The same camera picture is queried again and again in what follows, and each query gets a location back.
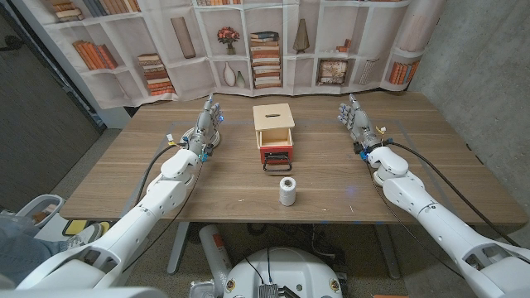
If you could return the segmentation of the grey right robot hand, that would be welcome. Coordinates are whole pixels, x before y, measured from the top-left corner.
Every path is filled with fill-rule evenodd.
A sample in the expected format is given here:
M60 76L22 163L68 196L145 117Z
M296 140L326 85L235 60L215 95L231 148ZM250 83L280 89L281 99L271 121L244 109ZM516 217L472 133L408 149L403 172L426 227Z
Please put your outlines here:
M350 104L341 103L338 120L349 131L354 142L354 152L370 153L382 146L382 141L376 136L376 130L369 120L367 113L361 108L359 101L353 94L349 95Z

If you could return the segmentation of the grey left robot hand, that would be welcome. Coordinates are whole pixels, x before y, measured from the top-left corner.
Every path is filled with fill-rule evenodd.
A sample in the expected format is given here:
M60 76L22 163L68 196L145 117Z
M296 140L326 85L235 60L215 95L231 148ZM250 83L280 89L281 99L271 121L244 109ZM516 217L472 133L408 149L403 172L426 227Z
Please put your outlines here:
M214 96L211 94L205 101L203 111L199 114L189 136L187 149L198 156L207 147L214 147L219 125L224 120L219 103L213 103L213 99Z

